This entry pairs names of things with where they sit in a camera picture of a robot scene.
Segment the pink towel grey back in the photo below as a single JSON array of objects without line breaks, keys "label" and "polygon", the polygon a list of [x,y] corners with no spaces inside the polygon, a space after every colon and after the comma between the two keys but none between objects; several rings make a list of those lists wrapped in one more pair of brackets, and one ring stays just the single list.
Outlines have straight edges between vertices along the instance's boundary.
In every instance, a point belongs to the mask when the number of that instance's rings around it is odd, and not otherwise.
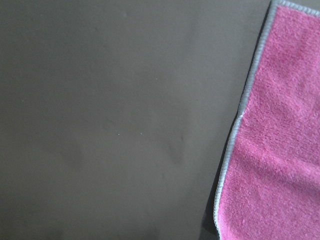
[{"label": "pink towel grey back", "polygon": [[320,237],[320,13],[273,0],[220,169],[222,240]]}]

